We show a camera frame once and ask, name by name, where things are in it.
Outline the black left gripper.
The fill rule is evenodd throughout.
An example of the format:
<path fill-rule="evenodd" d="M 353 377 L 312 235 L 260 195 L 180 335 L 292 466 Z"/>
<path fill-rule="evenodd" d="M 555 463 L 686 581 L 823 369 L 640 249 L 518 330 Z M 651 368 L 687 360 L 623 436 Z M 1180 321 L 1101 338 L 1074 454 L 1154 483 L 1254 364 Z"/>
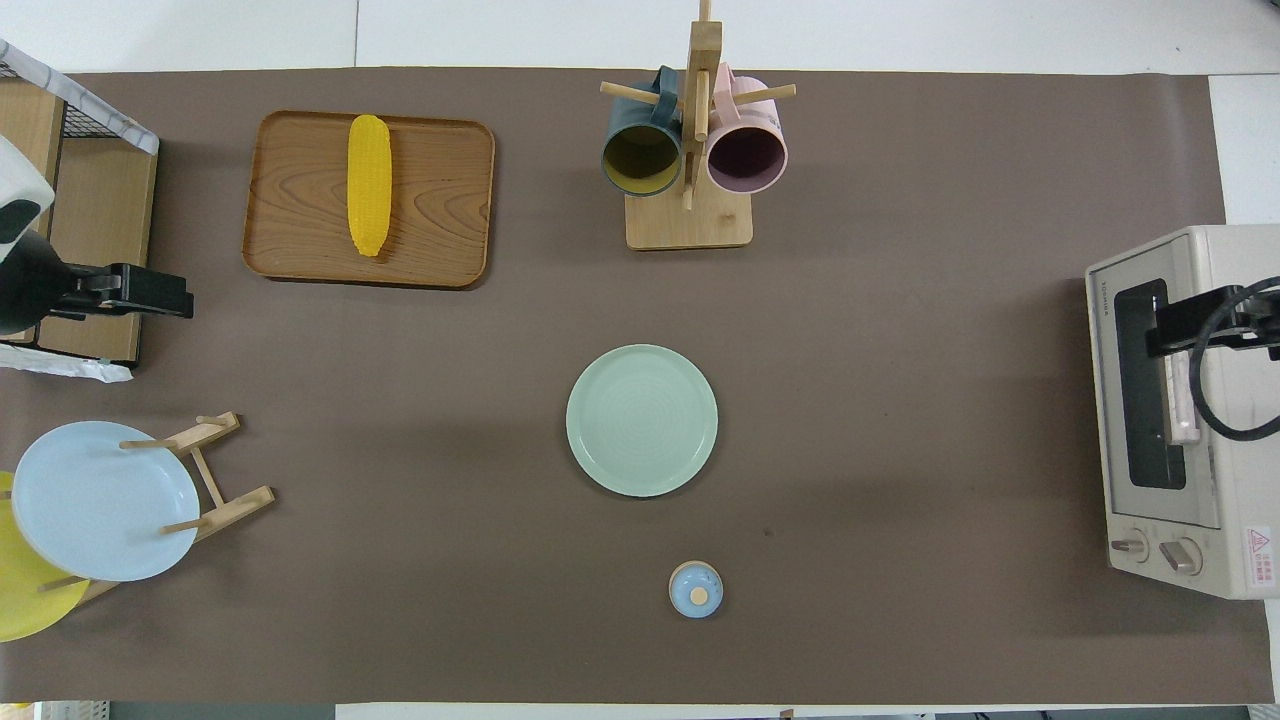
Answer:
<path fill-rule="evenodd" d="M 87 316 L 195 316 L 195 296 L 187 293 L 184 277 L 129 263 L 106 266 L 67 265 L 50 242 L 35 231 L 26 231 L 6 249 L 9 252 L 1 263 L 3 336 L 29 329 L 49 311 L 51 316 L 76 322 Z M 73 277 L 84 292 L 92 293 L 69 293 L 73 291 Z M 128 299 L 105 293 L 183 295 Z"/>

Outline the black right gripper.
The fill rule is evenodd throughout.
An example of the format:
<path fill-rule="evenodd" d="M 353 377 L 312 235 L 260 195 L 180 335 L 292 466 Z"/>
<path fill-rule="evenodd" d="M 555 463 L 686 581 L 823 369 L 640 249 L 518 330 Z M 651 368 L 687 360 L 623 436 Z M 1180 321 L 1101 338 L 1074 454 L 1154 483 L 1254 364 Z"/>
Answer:
<path fill-rule="evenodd" d="M 1147 336 L 1151 336 L 1151 357 L 1189 351 L 1207 320 L 1239 290 L 1240 287 L 1219 287 L 1157 307 L 1155 325 L 1147 331 Z M 1268 359 L 1277 361 L 1279 291 L 1260 291 L 1242 304 L 1240 313 L 1235 309 L 1228 311 L 1211 328 L 1208 346 L 1266 348 Z"/>

